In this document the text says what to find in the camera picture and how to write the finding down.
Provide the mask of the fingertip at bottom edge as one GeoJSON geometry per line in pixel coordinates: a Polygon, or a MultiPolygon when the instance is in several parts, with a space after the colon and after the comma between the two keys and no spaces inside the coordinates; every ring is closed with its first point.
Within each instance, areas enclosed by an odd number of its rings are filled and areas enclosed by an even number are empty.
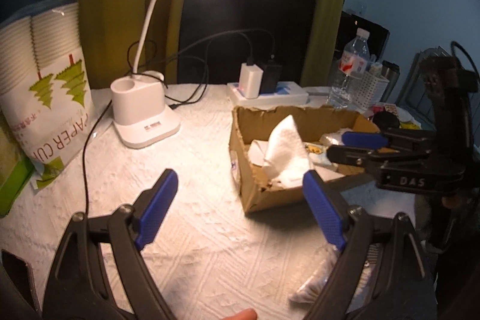
{"type": "Polygon", "coordinates": [[[252,308],[248,308],[232,316],[225,317],[221,320],[257,320],[257,319],[258,319],[258,314],[256,313],[256,310],[253,310],[252,308]]]}

